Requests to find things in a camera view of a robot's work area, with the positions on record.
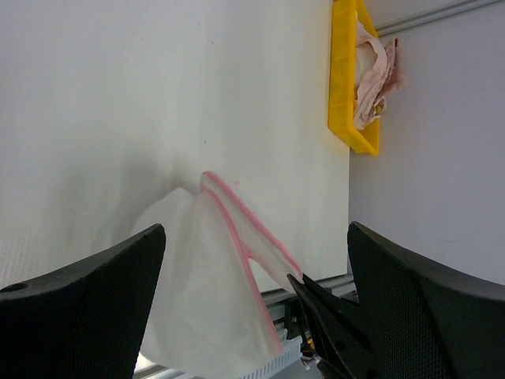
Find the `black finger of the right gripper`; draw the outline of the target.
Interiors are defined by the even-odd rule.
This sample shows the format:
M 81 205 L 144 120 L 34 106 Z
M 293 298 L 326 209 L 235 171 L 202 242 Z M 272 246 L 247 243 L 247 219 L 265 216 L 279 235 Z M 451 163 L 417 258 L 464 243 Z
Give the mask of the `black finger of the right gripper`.
M 288 274 L 301 299 L 326 378 L 395 376 L 395 278 L 356 277 L 359 302 L 337 297 L 317 282 Z

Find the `pink trimmed mesh laundry bag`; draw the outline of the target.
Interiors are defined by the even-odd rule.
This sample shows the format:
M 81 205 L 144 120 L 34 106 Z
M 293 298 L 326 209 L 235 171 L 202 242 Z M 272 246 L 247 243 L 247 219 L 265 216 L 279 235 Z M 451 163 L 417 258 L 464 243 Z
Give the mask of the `pink trimmed mesh laundry bag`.
M 265 366 L 282 343 L 252 263 L 284 290 L 303 273 L 288 249 L 215 173 L 200 190 L 178 188 L 138 219 L 163 226 L 166 245 L 141 354 L 204 378 L 239 378 Z

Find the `pink bra from bag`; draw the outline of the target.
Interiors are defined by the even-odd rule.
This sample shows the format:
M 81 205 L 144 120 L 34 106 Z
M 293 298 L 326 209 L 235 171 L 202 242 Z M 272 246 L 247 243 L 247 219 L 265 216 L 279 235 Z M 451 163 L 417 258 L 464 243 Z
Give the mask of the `pink bra from bag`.
M 381 117 L 387 97 L 406 85 L 403 49 L 399 39 L 383 45 L 357 22 L 354 79 L 353 125 L 363 130 Z

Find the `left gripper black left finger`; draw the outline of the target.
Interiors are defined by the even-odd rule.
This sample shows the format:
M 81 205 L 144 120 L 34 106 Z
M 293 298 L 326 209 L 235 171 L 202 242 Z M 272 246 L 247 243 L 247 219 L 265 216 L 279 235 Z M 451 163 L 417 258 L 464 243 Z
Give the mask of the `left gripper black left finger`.
M 3 378 L 131 378 L 166 246 L 155 224 L 1 290 Z

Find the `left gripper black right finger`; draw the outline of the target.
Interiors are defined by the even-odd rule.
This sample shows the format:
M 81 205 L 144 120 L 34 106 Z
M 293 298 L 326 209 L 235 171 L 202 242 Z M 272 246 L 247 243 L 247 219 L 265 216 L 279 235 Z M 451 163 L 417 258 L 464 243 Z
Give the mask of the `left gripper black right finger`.
M 381 378 L 502 378 L 504 287 L 352 222 L 348 252 Z

